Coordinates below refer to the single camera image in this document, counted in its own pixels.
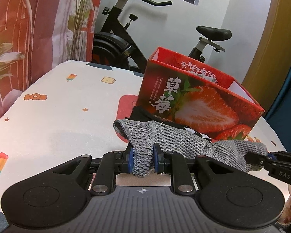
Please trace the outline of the grey knitted cloth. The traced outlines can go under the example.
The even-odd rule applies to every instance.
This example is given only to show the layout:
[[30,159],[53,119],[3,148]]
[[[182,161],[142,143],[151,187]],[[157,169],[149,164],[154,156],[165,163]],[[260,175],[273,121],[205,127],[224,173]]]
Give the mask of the grey knitted cloth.
[[186,129],[178,129],[154,120],[139,122],[118,119],[114,122],[113,127],[132,145],[132,174],[137,177],[147,176],[154,168],[153,146],[155,143],[160,145],[163,152],[180,153],[186,159],[205,155],[246,173],[261,169],[261,167],[250,165],[245,161],[247,153],[268,155],[267,148],[262,143],[246,140],[220,140],[211,143]]

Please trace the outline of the red strawberry cardboard box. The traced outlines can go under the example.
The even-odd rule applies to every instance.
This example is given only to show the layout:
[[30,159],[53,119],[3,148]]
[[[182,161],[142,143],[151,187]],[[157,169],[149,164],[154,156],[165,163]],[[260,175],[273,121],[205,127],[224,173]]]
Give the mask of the red strawberry cardboard box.
[[137,106],[215,140],[245,139],[264,109],[232,76],[172,50],[149,57]]

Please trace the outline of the wooden door frame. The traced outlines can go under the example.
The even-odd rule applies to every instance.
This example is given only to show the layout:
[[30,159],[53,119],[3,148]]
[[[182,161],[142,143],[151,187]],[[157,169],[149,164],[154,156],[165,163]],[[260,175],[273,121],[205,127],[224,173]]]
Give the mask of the wooden door frame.
[[242,85],[268,111],[291,67],[291,0],[271,0],[265,28]]

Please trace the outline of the black exercise bike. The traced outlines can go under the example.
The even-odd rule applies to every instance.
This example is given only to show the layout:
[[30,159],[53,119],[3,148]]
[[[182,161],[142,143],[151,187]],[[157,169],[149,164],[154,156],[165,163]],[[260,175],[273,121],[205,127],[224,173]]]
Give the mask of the black exercise bike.
[[216,52],[230,30],[197,26],[192,0],[101,0],[92,62],[143,73],[158,46],[204,61],[206,46]]

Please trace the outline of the teal blue curtain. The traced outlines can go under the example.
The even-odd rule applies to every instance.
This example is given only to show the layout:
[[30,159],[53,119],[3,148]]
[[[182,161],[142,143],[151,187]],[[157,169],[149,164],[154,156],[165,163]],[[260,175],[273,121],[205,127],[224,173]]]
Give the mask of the teal blue curtain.
[[291,67],[265,119],[285,149],[291,152]]

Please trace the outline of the pink floral wall hanging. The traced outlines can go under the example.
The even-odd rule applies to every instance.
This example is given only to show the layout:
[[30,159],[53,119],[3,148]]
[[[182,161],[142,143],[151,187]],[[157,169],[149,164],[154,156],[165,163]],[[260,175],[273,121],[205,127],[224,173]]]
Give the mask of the pink floral wall hanging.
[[0,118],[58,64],[92,60],[101,0],[0,0]]

